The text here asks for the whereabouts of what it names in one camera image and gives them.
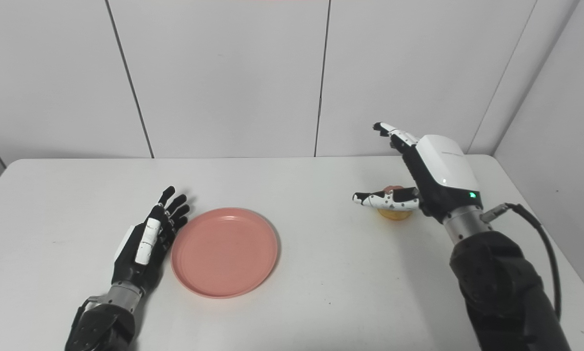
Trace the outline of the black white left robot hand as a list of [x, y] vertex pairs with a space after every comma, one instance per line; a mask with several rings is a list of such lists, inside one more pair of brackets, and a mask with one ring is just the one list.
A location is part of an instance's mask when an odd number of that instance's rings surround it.
[[127, 236], [114, 260], [112, 284], [129, 283], [142, 291], [152, 291], [161, 278], [162, 264], [178, 231], [188, 222], [191, 207], [187, 196], [175, 196], [176, 189], [167, 187], [145, 220]]

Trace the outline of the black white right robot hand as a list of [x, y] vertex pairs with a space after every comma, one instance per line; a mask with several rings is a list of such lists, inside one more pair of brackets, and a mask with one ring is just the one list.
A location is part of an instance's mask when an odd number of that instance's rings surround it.
[[454, 140], [437, 134], [417, 138], [385, 122], [373, 125], [401, 153], [414, 187], [354, 193], [353, 202], [391, 212], [421, 210], [442, 223], [461, 208], [481, 210], [481, 189], [465, 154]]

